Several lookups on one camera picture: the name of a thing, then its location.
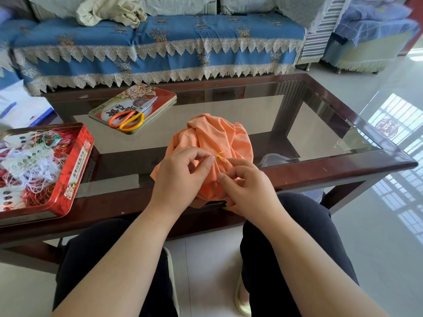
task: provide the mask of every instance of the hand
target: hand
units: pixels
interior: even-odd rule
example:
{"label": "hand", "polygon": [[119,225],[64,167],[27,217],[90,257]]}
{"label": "hand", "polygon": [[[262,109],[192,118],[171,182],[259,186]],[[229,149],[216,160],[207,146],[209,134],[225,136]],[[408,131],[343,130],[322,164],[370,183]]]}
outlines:
{"label": "hand", "polygon": [[264,172],[244,159],[229,158],[228,161],[234,167],[218,176],[218,182],[230,197],[228,206],[235,204],[238,211],[259,229],[275,216],[286,213]]}
{"label": "hand", "polygon": [[[197,168],[194,160],[201,160]],[[194,200],[214,163],[210,152],[186,147],[165,158],[160,165],[149,207],[175,214],[176,219]]]}

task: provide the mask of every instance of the orange fabric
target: orange fabric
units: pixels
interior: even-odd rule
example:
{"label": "orange fabric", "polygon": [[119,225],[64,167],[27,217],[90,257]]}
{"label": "orange fabric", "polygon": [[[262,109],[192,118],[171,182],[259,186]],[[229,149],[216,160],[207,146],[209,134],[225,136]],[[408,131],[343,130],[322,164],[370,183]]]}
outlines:
{"label": "orange fabric", "polygon": [[[166,149],[166,156],[185,147],[199,147],[210,153],[220,154],[223,158],[247,159],[252,162],[252,147],[247,132],[240,123],[230,123],[221,118],[209,114],[200,114],[187,123],[187,129],[175,134]],[[221,172],[230,170],[232,165],[226,159],[216,158]],[[156,180],[160,164],[156,165],[151,178]],[[205,201],[224,200],[227,195],[222,187],[216,182],[219,170],[216,164],[212,167],[209,175],[201,186],[197,197]]]}

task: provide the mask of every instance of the black and white striped fabric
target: black and white striped fabric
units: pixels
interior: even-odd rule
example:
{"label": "black and white striped fabric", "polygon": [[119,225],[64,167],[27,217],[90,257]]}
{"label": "black and white striped fabric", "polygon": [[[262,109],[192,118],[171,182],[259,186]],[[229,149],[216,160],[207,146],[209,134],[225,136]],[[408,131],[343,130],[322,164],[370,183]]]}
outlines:
{"label": "black and white striped fabric", "polygon": [[349,2],[350,0],[334,0],[332,2],[316,32],[308,34],[299,63],[318,62],[323,57],[329,37],[335,31]]}

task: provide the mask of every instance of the scissors blade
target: scissors blade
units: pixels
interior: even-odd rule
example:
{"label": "scissors blade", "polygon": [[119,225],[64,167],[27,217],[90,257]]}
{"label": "scissors blade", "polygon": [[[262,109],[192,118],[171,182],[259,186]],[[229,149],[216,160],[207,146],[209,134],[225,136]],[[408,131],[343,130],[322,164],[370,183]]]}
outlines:
{"label": "scissors blade", "polygon": [[148,108],[150,108],[150,106],[151,106],[154,102],[156,102],[156,100],[157,100],[157,97],[154,97],[154,98],[152,98],[152,99],[148,100],[146,103],[144,103],[142,106],[140,106],[140,107],[137,109],[137,111],[139,111],[139,112],[144,112],[145,110],[147,110]]}

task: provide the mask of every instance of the scissors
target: scissors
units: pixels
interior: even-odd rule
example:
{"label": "scissors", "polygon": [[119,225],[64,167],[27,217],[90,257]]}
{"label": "scissors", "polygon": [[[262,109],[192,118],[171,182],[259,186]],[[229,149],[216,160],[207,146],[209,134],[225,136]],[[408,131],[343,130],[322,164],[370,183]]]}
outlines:
{"label": "scissors", "polygon": [[[123,111],[120,112],[118,114],[115,114],[113,117],[110,118],[109,120],[109,126],[116,129],[119,128],[119,130],[123,131],[123,132],[131,132],[134,131],[136,129],[138,129],[139,127],[142,126],[142,124],[144,123],[144,111],[146,111],[148,108],[151,107],[151,105],[157,100],[157,97],[152,98],[151,100],[148,100],[146,103],[144,103],[142,106],[140,106],[139,108],[136,108],[135,110],[128,110],[128,111]],[[113,124],[113,122],[119,118],[125,116],[121,122],[118,122],[117,124]],[[140,117],[140,122],[138,122],[136,125],[134,125],[133,127],[124,129],[124,126],[130,124],[132,121],[138,119]]]}

